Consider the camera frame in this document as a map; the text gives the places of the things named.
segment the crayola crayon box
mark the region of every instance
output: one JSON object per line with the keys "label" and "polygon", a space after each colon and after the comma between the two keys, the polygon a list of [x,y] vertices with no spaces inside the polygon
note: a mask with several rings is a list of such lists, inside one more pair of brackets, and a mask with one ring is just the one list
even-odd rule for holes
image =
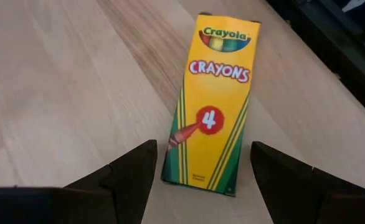
{"label": "crayola crayon box", "polygon": [[161,178],[235,195],[260,23],[198,15]]}

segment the number 4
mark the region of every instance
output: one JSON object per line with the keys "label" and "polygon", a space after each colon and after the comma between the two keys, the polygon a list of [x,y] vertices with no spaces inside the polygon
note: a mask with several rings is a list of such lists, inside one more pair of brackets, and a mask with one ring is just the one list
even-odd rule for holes
{"label": "number 4", "polygon": [[211,110],[210,113],[206,112],[205,116],[203,117],[202,123],[206,124],[208,129],[211,129],[213,125],[216,124],[214,121],[214,110]]}

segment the wood grain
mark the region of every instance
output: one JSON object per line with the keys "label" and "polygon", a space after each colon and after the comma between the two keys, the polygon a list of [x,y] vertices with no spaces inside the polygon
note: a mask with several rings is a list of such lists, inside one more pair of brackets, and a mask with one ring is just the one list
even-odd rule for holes
{"label": "wood grain", "polygon": [[[159,179],[201,11],[262,22],[237,198]],[[0,0],[0,185],[61,187],[147,139],[143,223],[272,223],[252,141],[365,187],[365,109],[264,0]]]}

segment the wooden table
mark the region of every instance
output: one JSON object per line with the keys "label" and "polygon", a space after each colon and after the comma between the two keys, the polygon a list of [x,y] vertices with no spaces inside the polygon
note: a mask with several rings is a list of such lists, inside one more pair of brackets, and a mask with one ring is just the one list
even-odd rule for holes
{"label": "wooden table", "polygon": [[[261,21],[237,197],[160,181],[198,12]],[[0,0],[0,185],[64,186],[147,139],[143,223],[271,223],[250,143],[365,187],[365,109],[265,0]]]}

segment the red crayon graphic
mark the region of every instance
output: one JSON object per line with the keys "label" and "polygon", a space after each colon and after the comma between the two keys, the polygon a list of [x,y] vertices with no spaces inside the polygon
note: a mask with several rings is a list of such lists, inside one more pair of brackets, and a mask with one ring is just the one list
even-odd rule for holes
{"label": "red crayon graphic", "polygon": [[186,141],[193,134],[193,132],[199,127],[200,124],[201,124],[200,122],[191,124],[189,126],[181,128],[176,133],[170,135],[168,150]]}

